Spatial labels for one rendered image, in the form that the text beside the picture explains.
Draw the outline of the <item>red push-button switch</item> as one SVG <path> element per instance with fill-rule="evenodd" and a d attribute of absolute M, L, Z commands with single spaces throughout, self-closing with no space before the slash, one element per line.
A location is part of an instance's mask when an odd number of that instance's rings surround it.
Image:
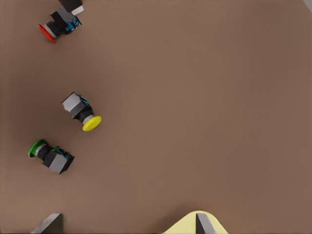
<path fill-rule="evenodd" d="M 55 43 L 61 34 L 68 35 L 82 25 L 77 16 L 67 12 L 63 7 L 59 7 L 50 16 L 53 20 L 44 25 L 38 24 L 38 28 L 51 43 Z"/>

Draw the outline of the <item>pale finger of the left gripper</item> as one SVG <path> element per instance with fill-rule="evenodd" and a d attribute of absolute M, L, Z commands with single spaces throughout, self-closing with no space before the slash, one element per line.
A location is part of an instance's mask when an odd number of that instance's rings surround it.
<path fill-rule="evenodd" d="M 81 13 L 83 8 L 82 0 L 58 0 L 62 7 L 72 15 L 77 15 Z"/>

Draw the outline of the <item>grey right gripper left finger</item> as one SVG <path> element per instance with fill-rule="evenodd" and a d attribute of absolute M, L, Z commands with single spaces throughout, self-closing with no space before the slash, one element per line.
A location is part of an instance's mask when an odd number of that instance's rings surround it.
<path fill-rule="evenodd" d="M 42 221 L 31 234 L 62 234 L 63 214 L 53 213 Z"/>

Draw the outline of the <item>yellow tray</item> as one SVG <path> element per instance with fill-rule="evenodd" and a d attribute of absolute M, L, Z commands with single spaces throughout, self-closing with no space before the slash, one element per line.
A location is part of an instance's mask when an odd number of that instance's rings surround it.
<path fill-rule="evenodd" d="M 211 213 L 205 211 L 193 211 L 185 215 L 168 230 L 162 234 L 196 234 L 195 233 L 195 215 L 196 213 L 206 214 L 215 229 L 215 234 L 229 234 L 218 219 Z"/>

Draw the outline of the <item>yellow push-button switch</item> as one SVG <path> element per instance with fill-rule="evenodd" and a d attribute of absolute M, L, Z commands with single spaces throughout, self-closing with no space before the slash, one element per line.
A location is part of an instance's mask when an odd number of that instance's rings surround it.
<path fill-rule="evenodd" d="M 101 116 L 94 114 L 93 108 L 82 95 L 72 92 L 61 104 L 73 119 L 82 123 L 82 130 L 89 132 L 98 127 L 102 121 Z"/>

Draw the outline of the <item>green push-button switch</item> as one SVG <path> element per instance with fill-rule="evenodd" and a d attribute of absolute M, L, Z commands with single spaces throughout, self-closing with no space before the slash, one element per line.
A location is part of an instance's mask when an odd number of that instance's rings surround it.
<path fill-rule="evenodd" d="M 45 139 L 37 140 L 30 147 L 28 156 L 39 158 L 42 165 L 59 175 L 68 170 L 75 158 L 59 146 L 52 147 Z"/>

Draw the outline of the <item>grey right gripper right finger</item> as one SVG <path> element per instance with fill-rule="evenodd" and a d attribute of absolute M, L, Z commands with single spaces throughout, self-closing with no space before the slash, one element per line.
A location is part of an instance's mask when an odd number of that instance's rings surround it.
<path fill-rule="evenodd" d="M 196 213 L 195 215 L 195 233 L 196 234 L 215 234 L 216 231 L 212 226 L 206 214 Z"/>

